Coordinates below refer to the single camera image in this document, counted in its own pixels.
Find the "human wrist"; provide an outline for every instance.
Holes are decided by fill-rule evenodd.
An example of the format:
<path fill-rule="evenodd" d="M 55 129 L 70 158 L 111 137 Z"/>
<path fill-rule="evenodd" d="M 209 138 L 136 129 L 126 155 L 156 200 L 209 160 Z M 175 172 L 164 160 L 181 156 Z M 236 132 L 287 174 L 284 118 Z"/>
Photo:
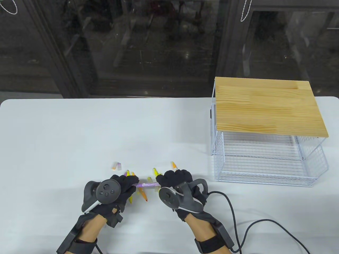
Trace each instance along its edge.
<path fill-rule="evenodd" d="M 185 222 L 192 229 L 196 240 L 199 242 L 209 240 L 217 235 L 208 221 L 197 219 L 192 214 L 187 215 Z"/>
<path fill-rule="evenodd" d="M 115 214 L 118 210 L 114 208 L 112 212 Z M 96 215 L 93 219 L 86 221 L 82 227 L 78 240 L 85 242 L 95 242 L 100 230 L 107 223 L 107 219 L 100 214 Z"/>

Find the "wooden board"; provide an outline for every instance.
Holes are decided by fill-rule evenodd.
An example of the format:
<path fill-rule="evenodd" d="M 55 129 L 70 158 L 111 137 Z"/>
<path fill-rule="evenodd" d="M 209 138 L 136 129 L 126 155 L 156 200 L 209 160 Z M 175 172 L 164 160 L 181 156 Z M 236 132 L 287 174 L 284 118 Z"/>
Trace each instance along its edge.
<path fill-rule="evenodd" d="M 308 81 L 215 78 L 217 130 L 328 137 Z"/>

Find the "black cable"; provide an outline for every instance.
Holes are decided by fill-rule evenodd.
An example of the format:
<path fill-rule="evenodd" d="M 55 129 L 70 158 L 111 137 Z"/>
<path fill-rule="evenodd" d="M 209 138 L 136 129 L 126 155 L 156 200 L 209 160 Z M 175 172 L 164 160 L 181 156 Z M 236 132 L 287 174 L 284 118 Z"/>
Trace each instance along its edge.
<path fill-rule="evenodd" d="M 97 248 L 97 250 L 99 251 L 100 254 L 103 254 L 103 253 L 101 252 L 101 249 L 99 248 L 99 246 L 98 246 L 97 244 L 95 245 L 95 247 Z"/>
<path fill-rule="evenodd" d="M 304 250 L 307 252 L 307 254 L 311 254 L 311 253 L 309 252 L 309 250 L 305 247 L 305 245 L 301 243 L 301 241 L 299 241 L 299 240 L 298 240 L 294 235 L 292 235 L 287 229 L 285 229 L 283 226 L 281 226 L 279 223 L 277 223 L 275 220 L 272 220 L 272 219 L 260 219 L 260 220 L 256 220 L 255 222 L 251 223 L 251 224 L 247 227 L 246 232 L 245 232 L 245 235 L 244 235 L 244 239 L 242 240 L 242 243 L 240 244 L 239 236 L 238 236 L 238 230 L 237 230 L 237 224 L 236 224 L 236 220 L 235 220 L 235 214 L 234 214 L 233 206 L 232 206 L 232 204 L 231 204 L 230 199 L 227 197 L 227 195 L 226 195 L 225 193 L 223 193 L 223 192 L 221 192 L 221 191 L 211 191 L 211 192 L 208 193 L 208 195 L 213 194 L 213 193 L 217 193 L 217 194 L 223 195 L 223 196 L 227 199 L 228 204 L 230 205 L 231 212 L 232 212 L 232 216 L 233 216 L 233 223 L 234 223 L 235 237 L 236 237 L 236 239 L 237 239 L 237 244 L 238 244 L 238 247 L 239 247 L 239 249 L 237 249 L 237 250 L 233 250 L 233 249 L 231 248 L 231 251 L 232 251 L 233 253 L 239 252 L 239 253 L 241 254 L 241 248 L 244 246 L 244 243 L 245 243 L 245 240 L 246 240 L 247 233 L 248 233 L 249 229 L 250 229 L 254 224 L 256 224 L 256 223 L 258 223 L 258 222 L 262 222 L 262 221 L 270 221 L 270 222 L 275 223 L 275 224 L 278 225 L 279 227 L 281 227 L 286 233 L 289 234 L 290 237 L 292 237 L 294 240 L 296 240 L 296 241 L 304 248 Z"/>

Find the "orange crayon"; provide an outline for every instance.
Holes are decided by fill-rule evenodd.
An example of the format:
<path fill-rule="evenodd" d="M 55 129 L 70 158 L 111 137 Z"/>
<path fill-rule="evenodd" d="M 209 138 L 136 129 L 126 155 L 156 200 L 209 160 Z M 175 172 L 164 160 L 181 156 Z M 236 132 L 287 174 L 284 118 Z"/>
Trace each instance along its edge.
<path fill-rule="evenodd" d="M 142 195 L 142 197 L 146 200 L 147 200 L 147 196 L 146 196 L 146 193 L 144 192 L 143 188 L 138 188 L 138 191 L 140 192 L 140 194 Z"/>

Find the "white wire basket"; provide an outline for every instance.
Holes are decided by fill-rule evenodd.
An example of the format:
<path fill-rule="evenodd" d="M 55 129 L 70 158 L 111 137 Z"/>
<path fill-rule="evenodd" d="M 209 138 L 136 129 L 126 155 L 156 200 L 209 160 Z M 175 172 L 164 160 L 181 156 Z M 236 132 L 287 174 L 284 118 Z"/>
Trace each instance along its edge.
<path fill-rule="evenodd" d="M 215 180 L 308 186 L 328 170 L 324 138 L 217 131 L 211 108 Z"/>

